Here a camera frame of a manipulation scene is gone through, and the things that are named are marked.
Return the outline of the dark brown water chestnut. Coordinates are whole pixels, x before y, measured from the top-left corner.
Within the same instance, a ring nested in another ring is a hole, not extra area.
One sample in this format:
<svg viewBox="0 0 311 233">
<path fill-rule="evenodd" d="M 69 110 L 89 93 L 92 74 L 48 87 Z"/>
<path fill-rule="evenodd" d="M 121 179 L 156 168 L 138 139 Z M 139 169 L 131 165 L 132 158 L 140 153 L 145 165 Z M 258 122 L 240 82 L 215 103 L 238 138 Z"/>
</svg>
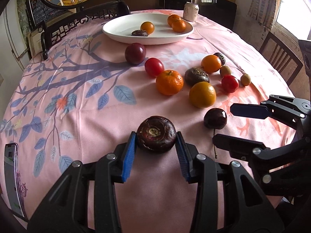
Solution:
<svg viewBox="0 0 311 233">
<path fill-rule="evenodd" d="M 144 120 L 136 132 L 138 147 L 149 153 L 162 154 L 173 148 L 176 140 L 174 124 L 162 116 Z"/>
</svg>

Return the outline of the tan longan fruit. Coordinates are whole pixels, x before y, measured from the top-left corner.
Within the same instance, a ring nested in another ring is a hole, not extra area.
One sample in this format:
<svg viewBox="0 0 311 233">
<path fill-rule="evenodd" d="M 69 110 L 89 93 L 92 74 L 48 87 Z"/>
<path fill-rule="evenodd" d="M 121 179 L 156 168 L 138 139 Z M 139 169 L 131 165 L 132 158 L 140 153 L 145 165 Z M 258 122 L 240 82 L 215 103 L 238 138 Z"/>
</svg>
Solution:
<svg viewBox="0 0 311 233">
<path fill-rule="evenodd" d="M 219 72 L 220 72 L 221 77 L 232 74 L 230 67 L 227 65 L 221 66 Z"/>
<path fill-rule="evenodd" d="M 249 86 L 251 84 L 252 80 L 248 74 L 242 74 L 242 76 L 240 78 L 240 82 L 241 82 L 242 86 Z"/>
</svg>

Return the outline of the dark cherry with stem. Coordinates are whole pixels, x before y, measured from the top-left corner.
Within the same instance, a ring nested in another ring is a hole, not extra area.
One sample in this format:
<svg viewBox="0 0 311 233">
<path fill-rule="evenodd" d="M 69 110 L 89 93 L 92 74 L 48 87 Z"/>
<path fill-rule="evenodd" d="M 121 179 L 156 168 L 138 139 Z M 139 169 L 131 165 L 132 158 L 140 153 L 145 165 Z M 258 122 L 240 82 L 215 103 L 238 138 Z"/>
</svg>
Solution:
<svg viewBox="0 0 311 233">
<path fill-rule="evenodd" d="M 227 113 L 221 108 L 211 108 L 204 116 L 204 126 L 212 129 L 215 135 L 216 130 L 223 129 L 227 124 Z"/>
</svg>

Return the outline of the red cherry tomato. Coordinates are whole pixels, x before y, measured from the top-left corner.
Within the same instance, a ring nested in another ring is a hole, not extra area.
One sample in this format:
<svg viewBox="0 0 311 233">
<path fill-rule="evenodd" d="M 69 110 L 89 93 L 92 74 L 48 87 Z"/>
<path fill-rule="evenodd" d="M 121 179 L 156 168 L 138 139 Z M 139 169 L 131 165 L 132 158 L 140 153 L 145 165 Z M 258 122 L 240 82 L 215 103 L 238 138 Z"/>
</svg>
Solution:
<svg viewBox="0 0 311 233">
<path fill-rule="evenodd" d="M 239 81 L 233 75 L 224 75 L 221 86 L 227 93 L 234 93 L 239 88 Z"/>
<path fill-rule="evenodd" d="M 164 71 L 164 65 L 162 61 L 157 58 L 149 58 L 144 64 L 145 71 L 151 77 L 156 78 Z"/>
</svg>

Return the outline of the yellow-orange round fruit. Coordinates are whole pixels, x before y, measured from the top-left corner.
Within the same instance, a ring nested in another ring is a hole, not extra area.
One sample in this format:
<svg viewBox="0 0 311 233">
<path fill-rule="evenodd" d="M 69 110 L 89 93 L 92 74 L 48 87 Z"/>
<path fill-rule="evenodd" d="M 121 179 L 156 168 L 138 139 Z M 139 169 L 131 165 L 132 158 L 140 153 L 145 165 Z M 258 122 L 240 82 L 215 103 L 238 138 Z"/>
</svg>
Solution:
<svg viewBox="0 0 311 233">
<path fill-rule="evenodd" d="M 208 82 L 199 82 L 189 91 L 190 103 L 198 108 L 208 108 L 216 102 L 216 91 Z"/>
</svg>

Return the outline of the orange mandarin with stem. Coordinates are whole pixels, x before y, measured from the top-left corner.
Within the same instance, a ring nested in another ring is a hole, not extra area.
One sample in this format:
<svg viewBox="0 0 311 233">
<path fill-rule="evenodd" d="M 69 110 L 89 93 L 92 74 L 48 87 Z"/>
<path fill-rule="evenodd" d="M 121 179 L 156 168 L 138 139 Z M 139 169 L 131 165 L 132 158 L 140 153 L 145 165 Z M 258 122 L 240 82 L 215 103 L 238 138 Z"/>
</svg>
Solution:
<svg viewBox="0 0 311 233">
<path fill-rule="evenodd" d="M 166 96 L 177 94 L 184 85 L 183 77 L 175 70 L 164 70 L 155 81 L 158 92 Z"/>
</svg>

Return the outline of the dark red plum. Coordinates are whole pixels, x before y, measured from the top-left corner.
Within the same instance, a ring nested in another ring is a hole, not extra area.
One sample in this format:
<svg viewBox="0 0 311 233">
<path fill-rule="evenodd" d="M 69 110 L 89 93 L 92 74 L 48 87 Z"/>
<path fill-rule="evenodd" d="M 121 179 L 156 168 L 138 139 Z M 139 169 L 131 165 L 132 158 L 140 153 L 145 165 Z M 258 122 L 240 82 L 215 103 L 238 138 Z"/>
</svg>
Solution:
<svg viewBox="0 0 311 233">
<path fill-rule="evenodd" d="M 145 59 L 146 49 L 140 43 L 133 43 L 127 46 L 124 55 L 127 62 L 131 65 L 139 65 Z"/>
</svg>

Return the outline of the pink floral tablecloth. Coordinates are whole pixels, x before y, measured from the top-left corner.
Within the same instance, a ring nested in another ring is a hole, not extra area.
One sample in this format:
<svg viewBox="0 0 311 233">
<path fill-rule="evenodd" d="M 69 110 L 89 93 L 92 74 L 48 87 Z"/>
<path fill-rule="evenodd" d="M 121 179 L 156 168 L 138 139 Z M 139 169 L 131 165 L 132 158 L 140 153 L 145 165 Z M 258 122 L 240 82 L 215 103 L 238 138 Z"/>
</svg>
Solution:
<svg viewBox="0 0 311 233">
<path fill-rule="evenodd" d="M 47 60 L 38 55 L 22 75 L 8 79 L 1 146 L 18 144 L 19 188 L 28 217 L 71 162 L 99 160 L 150 116 L 171 120 L 200 153 L 231 162 L 228 152 L 213 149 L 213 132 L 203 124 L 206 110 L 190 104 L 189 86 L 173 96 L 160 94 L 143 65 L 126 62 L 126 45 L 107 37 L 103 25 L 96 19 L 78 26 L 50 49 Z M 147 57 L 184 74 L 205 56 L 224 54 L 235 77 L 246 73 L 252 79 L 226 94 L 220 75 L 210 75 L 215 107 L 225 111 L 233 103 L 292 96 L 281 75 L 237 34 L 203 16 L 193 26 L 183 41 L 148 46 Z M 196 189 L 183 178 L 174 149 L 161 155 L 138 150 L 129 179 L 115 187 L 123 232 L 188 232 Z"/>
</svg>

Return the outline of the water chestnut in plate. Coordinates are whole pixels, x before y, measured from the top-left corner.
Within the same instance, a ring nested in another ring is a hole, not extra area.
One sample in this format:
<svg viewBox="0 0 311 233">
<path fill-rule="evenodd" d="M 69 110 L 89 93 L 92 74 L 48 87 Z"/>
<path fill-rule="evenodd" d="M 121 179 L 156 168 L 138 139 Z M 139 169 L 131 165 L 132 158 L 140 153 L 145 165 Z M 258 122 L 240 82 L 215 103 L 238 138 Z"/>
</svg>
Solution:
<svg viewBox="0 0 311 233">
<path fill-rule="evenodd" d="M 148 37 L 149 33 L 146 30 L 134 30 L 131 33 L 132 36 L 143 36 L 143 37 Z"/>
</svg>

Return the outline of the pale pink drink can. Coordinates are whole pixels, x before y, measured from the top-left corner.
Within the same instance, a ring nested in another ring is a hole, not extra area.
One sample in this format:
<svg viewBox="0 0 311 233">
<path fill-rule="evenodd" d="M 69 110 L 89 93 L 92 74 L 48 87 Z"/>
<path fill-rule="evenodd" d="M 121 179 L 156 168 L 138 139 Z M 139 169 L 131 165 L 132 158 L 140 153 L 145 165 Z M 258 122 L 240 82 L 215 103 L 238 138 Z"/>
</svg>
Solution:
<svg viewBox="0 0 311 233">
<path fill-rule="evenodd" d="M 198 17 L 199 5 L 195 3 L 186 2 L 183 9 L 182 18 L 186 21 L 195 22 Z"/>
</svg>

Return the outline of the smartphone on table edge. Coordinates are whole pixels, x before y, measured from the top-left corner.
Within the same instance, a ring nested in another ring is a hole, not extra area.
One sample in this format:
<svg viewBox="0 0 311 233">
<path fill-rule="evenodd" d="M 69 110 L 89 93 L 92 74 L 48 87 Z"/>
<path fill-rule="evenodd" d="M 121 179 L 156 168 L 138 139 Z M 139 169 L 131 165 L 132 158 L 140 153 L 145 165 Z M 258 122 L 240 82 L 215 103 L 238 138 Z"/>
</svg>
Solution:
<svg viewBox="0 0 311 233">
<path fill-rule="evenodd" d="M 10 143 L 5 145 L 4 151 L 4 177 L 11 211 L 20 218 L 26 219 L 22 205 L 21 193 L 18 188 L 18 145 Z"/>
</svg>

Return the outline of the white oval plate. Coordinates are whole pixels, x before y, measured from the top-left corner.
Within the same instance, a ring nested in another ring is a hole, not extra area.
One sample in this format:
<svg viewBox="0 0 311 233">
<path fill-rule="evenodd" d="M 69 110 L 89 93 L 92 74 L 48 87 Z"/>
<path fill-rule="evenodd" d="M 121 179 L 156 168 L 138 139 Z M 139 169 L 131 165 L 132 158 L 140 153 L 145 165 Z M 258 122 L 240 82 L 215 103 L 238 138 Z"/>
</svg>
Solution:
<svg viewBox="0 0 311 233">
<path fill-rule="evenodd" d="M 105 35 L 120 43 L 162 45 L 182 41 L 194 32 L 193 26 L 181 19 L 172 25 L 168 15 L 156 13 L 130 14 L 104 24 Z"/>
</svg>

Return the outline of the mandarin in plate rear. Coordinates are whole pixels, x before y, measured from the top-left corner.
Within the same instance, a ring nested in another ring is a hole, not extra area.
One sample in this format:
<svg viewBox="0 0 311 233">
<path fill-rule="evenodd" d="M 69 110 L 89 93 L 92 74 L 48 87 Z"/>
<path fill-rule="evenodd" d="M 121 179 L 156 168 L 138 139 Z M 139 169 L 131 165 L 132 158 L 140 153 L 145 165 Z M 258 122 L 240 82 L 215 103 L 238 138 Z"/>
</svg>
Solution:
<svg viewBox="0 0 311 233">
<path fill-rule="evenodd" d="M 168 17 L 167 23 L 171 27 L 173 22 L 179 21 L 181 18 L 179 15 L 172 14 Z"/>
</svg>

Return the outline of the small orange in plate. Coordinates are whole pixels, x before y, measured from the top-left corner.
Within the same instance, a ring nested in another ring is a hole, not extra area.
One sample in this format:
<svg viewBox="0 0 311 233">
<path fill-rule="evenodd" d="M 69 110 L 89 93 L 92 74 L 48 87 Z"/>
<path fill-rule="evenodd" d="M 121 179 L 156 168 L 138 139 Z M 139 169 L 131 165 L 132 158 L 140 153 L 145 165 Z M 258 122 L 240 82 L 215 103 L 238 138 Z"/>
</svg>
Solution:
<svg viewBox="0 0 311 233">
<path fill-rule="evenodd" d="M 140 26 L 141 30 L 146 30 L 149 35 L 155 31 L 155 26 L 152 22 L 143 22 Z"/>
</svg>

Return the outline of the dark carved wooden chair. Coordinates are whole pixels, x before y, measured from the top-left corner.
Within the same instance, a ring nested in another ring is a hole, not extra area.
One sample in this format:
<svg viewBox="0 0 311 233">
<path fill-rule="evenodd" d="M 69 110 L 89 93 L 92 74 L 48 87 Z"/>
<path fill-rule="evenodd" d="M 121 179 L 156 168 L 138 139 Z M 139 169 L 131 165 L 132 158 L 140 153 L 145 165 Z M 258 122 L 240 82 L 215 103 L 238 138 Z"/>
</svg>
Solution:
<svg viewBox="0 0 311 233">
<path fill-rule="evenodd" d="M 46 60 L 50 48 L 64 39 L 74 28 L 91 20 L 114 19 L 129 14 L 131 14 L 130 9 L 124 1 L 114 1 L 76 12 L 50 26 L 47 26 L 46 23 L 42 21 L 38 27 L 42 30 L 41 47 L 43 59 Z"/>
</svg>

